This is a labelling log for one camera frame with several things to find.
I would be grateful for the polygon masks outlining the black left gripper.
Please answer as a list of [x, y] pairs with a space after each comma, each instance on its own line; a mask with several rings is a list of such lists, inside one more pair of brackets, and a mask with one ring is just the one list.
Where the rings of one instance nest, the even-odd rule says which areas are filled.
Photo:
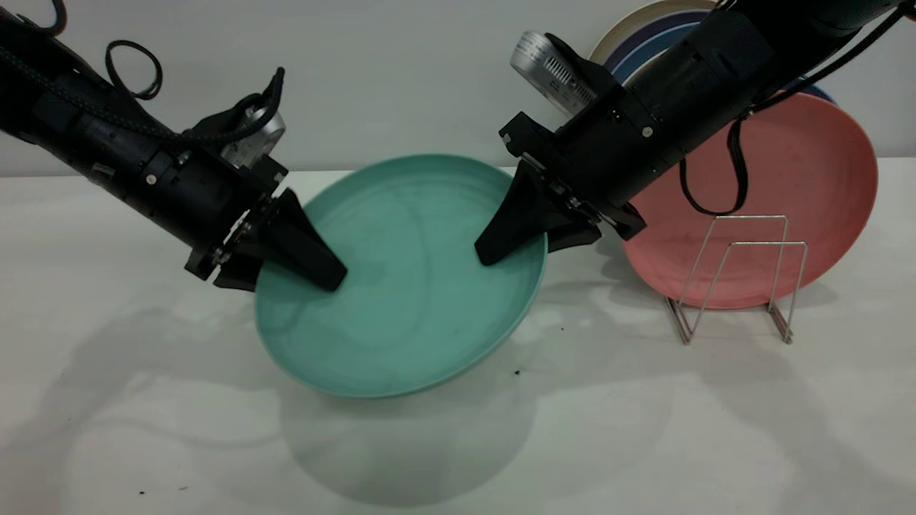
[[[147, 161], [147, 217], [192, 250], [185, 269], [208, 280], [229, 253], [223, 246], [236, 222], [271, 196], [287, 175], [288, 169], [272, 157], [236, 169], [217, 151], [200, 147], [175, 154], [161, 147]], [[290, 189], [255, 216], [248, 255], [235, 253], [220, 265], [213, 285], [254, 293], [263, 261], [324, 291], [339, 289], [348, 272]]]

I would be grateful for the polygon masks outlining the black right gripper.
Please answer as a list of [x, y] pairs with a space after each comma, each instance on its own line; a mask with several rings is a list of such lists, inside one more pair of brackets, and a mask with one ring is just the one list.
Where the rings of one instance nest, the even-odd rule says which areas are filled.
[[632, 239], [647, 226], [632, 199], [685, 157], [673, 133], [628, 94], [606, 94], [554, 131], [519, 113], [500, 137], [520, 163], [475, 241], [484, 266], [543, 235], [549, 253], [592, 245], [602, 220]]

